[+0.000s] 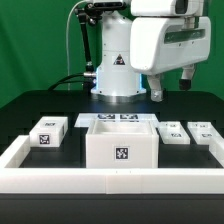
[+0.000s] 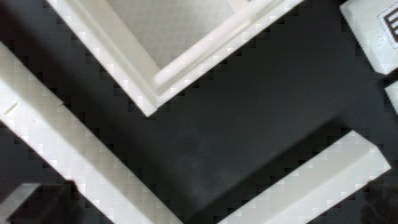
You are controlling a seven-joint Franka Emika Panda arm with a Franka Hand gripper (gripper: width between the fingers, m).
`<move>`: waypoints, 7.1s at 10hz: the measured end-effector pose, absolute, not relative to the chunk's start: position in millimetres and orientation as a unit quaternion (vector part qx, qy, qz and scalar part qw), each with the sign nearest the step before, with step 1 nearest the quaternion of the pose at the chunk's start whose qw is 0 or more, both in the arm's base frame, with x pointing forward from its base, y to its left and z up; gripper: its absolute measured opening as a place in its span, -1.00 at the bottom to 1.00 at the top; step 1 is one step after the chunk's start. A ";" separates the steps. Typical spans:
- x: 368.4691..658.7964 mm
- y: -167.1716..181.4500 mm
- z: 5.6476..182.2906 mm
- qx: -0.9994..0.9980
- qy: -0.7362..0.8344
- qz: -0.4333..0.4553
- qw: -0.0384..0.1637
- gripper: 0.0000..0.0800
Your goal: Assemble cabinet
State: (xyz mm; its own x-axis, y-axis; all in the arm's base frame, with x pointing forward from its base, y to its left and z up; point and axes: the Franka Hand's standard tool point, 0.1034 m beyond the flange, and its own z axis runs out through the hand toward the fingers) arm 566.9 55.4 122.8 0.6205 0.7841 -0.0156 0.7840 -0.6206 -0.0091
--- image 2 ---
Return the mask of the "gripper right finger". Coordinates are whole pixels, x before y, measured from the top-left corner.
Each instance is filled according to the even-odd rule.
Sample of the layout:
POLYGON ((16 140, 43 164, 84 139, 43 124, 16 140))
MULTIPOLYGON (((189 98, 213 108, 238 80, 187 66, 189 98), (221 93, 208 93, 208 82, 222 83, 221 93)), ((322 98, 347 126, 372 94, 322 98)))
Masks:
POLYGON ((364 187, 361 224, 398 224, 398 183, 373 180, 364 187))

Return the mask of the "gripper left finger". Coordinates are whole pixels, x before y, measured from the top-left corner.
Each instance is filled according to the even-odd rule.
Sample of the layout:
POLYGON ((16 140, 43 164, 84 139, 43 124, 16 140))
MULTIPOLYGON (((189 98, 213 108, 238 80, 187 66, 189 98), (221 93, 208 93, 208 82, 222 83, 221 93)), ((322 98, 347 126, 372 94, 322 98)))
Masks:
POLYGON ((78 224, 73 182, 23 183, 0 202, 0 224, 78 224))

